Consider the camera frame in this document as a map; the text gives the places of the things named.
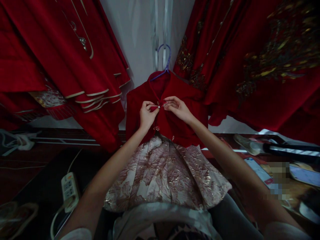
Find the person's left hand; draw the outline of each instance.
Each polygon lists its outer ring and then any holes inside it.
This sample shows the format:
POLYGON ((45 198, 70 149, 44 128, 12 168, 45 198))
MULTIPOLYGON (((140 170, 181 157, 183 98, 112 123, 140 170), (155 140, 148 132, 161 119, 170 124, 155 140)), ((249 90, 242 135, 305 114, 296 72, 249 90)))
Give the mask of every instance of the person's left hand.
POLYGON ((144 101, 140 109, 140 128, 148 131, 159 112, 159 108, 151 112, 151 107, 157 107, 153 102, 144 101))

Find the person's right hand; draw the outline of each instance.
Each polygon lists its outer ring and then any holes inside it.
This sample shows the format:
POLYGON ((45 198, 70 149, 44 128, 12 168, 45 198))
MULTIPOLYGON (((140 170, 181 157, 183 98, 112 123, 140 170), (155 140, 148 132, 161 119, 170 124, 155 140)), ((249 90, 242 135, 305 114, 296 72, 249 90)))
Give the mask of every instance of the person's right hand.
POLYGON ((164 110, 173 112, 178 118, 184 121, 186 124, 190 124, 194 120, 193 114, 190 112, 189 108, 186 106, 184 101, 179 98, 172 96, 164 99, 167 105, 164 110))

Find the finger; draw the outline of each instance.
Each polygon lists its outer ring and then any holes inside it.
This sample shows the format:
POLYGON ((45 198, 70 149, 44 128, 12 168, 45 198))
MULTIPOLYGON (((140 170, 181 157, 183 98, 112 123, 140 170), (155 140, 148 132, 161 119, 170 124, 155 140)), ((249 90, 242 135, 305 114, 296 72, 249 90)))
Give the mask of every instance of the finger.
POLYGON ((148 105, 147 110, 150 110, 151 107, 158 107, 157 105, 148 105))
POLYGON ((154 110, 154 111, 152 112, 152 114, 156 116, 156 115, 158 114, 158 112, 159 112, 159 111, 160 111, 160 109, 159 109, 159 108, 157 108, 156 110, 154 110))
POLYGON ((166 101, 167 103, 175 103, 175 101, 172 101, 172 100, 170 100, 170 101, 166 101))
POLYGON ((177 103, 181 102, 181 100, 179 98, 177 98, 176 96, 172 96, 172 97, 166 97, 164 99, 164 101, 176 101, 177 103))
POLYGON ((143 101, 142 106, 146 107, 147 105, 154 105, 154 103, 150 101, 143 101))
POLYGON ((172 106, 172 107, 174 107, 174 108, 179 108, 178 105, 175 104, 175 103, 169 103, 169 104, 167 104, 167 106, 172 106))
POLYGON ((172 106, 169 106, 167 108, 165 108, 166 111, 170 111, 170 112, 173 112, 174 114, 177 113, 178 109, 177 108, 174 108, 172 106))

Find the red jacket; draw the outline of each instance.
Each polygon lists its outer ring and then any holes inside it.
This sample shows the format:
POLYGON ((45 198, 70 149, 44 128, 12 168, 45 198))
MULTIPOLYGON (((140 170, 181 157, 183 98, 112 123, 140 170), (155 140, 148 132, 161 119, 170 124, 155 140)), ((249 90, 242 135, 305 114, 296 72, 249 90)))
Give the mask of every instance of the red jacket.
POLYGON ((140 109, 143 101, 151 101, 160 106, 160 111, 141 143, 150 140, 156 131, 183 147, 203 146, 195 132, 172 112, 163 108, 164 98, 177 96, 185 102, 191 113, 208 127, 207 107, 202 104, 204 93, 178 79, 173 73, 164 74, 150 82, 161 72, 150 75, 147 82, 127 94, 127 140, 140 126, 140 109))

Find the shoe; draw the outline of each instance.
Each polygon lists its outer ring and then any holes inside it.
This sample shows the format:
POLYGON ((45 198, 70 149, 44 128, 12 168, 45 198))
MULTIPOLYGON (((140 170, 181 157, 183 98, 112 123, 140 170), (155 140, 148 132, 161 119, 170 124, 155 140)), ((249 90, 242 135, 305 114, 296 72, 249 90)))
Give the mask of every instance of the shoe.
POLYGON ((13 240, 19 236, 38 213, 36 203, 26 203, 20 207, 16 202, 0 206, 0 238, 13 240))
POLYGON ((260 150, 258 148, 252 148, 254 145, 254 142, 251 141, 249 138, 245 138, 239 134, 235 134, 233 136, 233 139, 251 155, 257 156, 260 153, 260 150))

